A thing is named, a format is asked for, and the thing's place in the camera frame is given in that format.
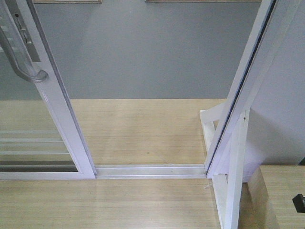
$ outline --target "door handle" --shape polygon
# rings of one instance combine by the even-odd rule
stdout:
[[[1,26],[0,26],[0,45],[5,53],[6,57],[9,60],[11,67],[13,68],[13,71],[20,78],[24,79],[25,81],[31,82],[31,83],[41,83],[48,77],[48,74],[44,70],[39,70],[39,72],[36,73],[36,75],[31,76],[30,74],[24,72],[20,68],[16,55],[13,51],[13,48],[12,48],[8,38],[6,37],[4,31],[2,30]]]

